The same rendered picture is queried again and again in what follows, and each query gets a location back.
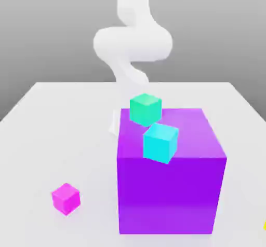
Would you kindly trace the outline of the small green cube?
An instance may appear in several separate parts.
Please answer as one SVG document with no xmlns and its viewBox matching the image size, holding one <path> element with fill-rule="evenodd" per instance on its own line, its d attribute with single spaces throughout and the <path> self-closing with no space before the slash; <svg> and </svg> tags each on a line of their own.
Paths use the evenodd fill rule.
<svg viewBox="0 0 266 247">
<path fill-rule="evenodd" d="M 162 99 L 143 93 L 132 99 L 129 104 L 129 119 L 144 127 L 162 118 Z"/>
</svg>

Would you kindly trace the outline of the small magenta cube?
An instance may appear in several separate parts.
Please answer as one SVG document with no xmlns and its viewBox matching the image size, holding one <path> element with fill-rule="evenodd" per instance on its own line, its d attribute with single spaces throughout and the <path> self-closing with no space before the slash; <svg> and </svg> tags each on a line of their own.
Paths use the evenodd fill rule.
<svg viewBox="0 0 266 247">
<path fill-rule="evenodd" d="M 54 190 L 51 196 L 54 207 L 64 215 L 70 214 L 81 204 L 79 190 L 69 183 Z"/>
</svg>

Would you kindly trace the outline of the large purple box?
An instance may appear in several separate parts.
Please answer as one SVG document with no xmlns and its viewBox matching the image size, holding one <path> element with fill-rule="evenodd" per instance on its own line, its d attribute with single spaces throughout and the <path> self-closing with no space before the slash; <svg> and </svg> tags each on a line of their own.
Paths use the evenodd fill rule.
<svg viewBox="0 0 266 247">
<path fill-rule="evenodd" d="M 225 165 L 224 153 L 200 108 L 163 109 L 162 124 L 178 128 L 168 164 L 143 156 L 145 128 L 121 111 L 117 150 L 121 234 L 212 233 Z"/>
</svg>

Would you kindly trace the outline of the small cyan cube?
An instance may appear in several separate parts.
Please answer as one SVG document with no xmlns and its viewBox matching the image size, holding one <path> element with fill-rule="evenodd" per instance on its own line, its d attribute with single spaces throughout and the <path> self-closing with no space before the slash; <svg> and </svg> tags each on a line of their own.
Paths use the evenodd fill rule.
<svg viewBox="0 0 266 247">
<path fill-rule="evenodd" d="M 144 158 L 169 164 L 177 151 L 179 129 L 154 123 L 143 134 Z"/>
</svg>

